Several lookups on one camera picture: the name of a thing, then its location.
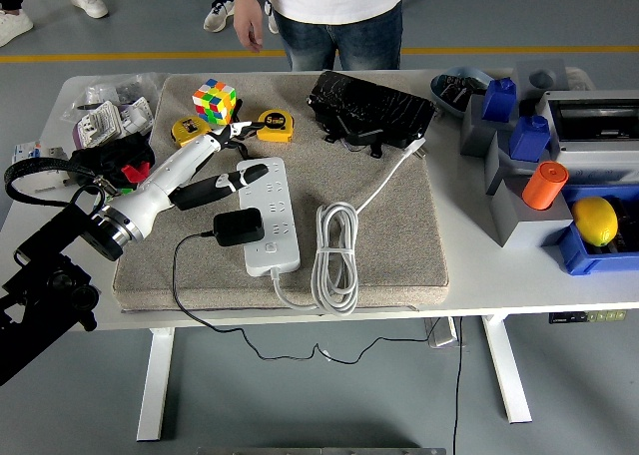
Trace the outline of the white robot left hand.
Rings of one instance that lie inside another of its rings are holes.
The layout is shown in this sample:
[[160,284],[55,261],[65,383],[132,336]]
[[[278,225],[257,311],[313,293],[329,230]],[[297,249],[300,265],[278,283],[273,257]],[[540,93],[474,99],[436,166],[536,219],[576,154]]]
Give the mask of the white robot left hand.
[[152,231],[157,214],[171,207],[182,211],[223,199],[265,176],[268,168],[220,174],[189,184],[211,156],[234,140],[242,140],[265,126],[262,122],[231,123],[208,131],[168,157],[133,192],[112,199],[100,212],[101,227],[120,246],[141,241]]

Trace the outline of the person's right hand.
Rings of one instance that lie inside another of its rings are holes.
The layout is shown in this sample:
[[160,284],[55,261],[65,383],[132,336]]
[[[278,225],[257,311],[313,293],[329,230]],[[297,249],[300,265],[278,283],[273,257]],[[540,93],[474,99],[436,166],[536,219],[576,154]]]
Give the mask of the person's right hand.
[[234,29],[245,49],[263,50],[263,16],[257,0],[235,0]]

